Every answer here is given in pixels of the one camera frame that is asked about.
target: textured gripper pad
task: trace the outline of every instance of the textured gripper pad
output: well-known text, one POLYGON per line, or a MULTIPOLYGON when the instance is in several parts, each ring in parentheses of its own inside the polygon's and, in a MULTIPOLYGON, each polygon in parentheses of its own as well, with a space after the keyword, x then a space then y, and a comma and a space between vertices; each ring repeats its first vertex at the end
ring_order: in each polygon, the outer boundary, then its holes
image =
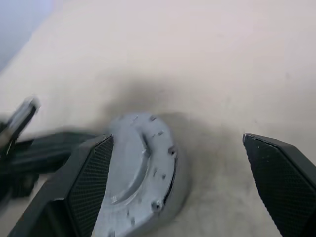
POLYGON ((98 144, 70 190, 68 203, 80 237, 92 234, 105 193, 112 149, 112 137, 98 144))
POLYGON ((251 136, 244 145, 259 196, 281 235, 311 236, 316 225, 314 187, 278 147, 251 136))

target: gray metal part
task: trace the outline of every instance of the gray metal part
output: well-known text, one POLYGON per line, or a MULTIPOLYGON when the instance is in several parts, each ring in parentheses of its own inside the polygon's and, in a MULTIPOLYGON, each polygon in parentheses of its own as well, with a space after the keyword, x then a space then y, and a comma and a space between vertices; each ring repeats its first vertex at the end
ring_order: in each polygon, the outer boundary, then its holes
POLYGON ((131 114, 114 120, 106 133, 113 135, 114 150, 95 236, 138 236, 172 219, 190 178, 180 149, 171 152, 176 146, 166 124, 149 113, 131 114))

